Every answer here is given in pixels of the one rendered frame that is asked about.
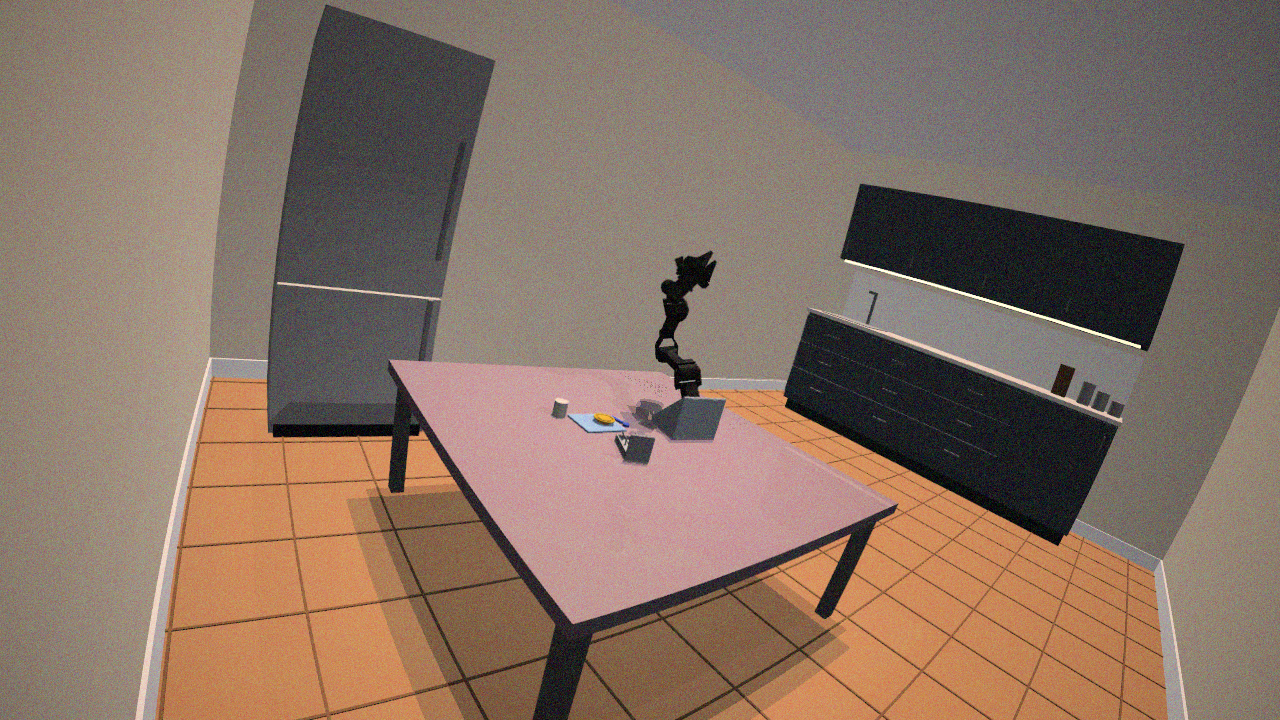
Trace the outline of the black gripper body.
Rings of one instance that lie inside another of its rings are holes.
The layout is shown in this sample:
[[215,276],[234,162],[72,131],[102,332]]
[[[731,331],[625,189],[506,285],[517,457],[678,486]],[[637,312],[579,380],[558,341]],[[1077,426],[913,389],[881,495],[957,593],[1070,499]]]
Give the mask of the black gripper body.
[[685,265],[687,268],[686,268],[686,272],[684,273],[682,277],[678,275],[678,281],[677,282],[680,284],[682,284],[684,288],[687,292],[691,292],[691,293],[694,291],[692,287],[695,284],[699,284],[701,287],[701,290],[707,288],[709,286],[709,283],[707,282],[707,278],[704,275],[701,275],[701,273],[700,273],[701,272],[701,266],[699,265],[699,263],[695,263],[692,260],[692,258],[689,258],[689,256],[684,259],[684,263],[685,263]]

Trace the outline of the light blue flat square mat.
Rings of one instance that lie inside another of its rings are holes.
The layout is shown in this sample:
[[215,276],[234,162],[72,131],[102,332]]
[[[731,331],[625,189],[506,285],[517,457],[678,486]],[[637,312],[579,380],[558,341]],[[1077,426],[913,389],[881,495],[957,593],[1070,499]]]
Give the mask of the light blue flat square mat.
[[576,421],[579,427],[582,427],[584,430],[588,430],[588,433],[627,432],[623,427],[620,427],[620,424],[616,421],[609,425],[602,425],[594,419],[594,415],[595,414],[580,414],[580,415],[568,414],[567,416],[570,416],[573,421]]

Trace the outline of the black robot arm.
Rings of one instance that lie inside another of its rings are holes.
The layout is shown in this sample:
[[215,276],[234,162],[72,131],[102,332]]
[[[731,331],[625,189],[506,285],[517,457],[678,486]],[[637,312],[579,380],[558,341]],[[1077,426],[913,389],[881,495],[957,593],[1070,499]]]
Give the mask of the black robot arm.
[[[677,275],[684,275],[686,272],[686,265],[684,258],[675,258],[678,266]],[[664,281],[660,284],[660,290],[666,293],[667,299],[663,299],[666,309],[666,322],[659,331],[659,338],[655,343],[655,357],[659,363],[667,363],[675,369],[675,389],[680,389],[681,397],[700,397],[698,387],[701,386],[701,370],[696,361],[692,359],[682,359],[678,356],[678,345],[675,341],[675,331],[678,322],[684,322],[689,315],[689,304],[684,299],[689,292],[682,284],[675,281]],[[680,304],[678,304],[680,302]],[[659,347],[663,340],[672,338],[675,346]],[[692,380],[680,383],[682,380]]]

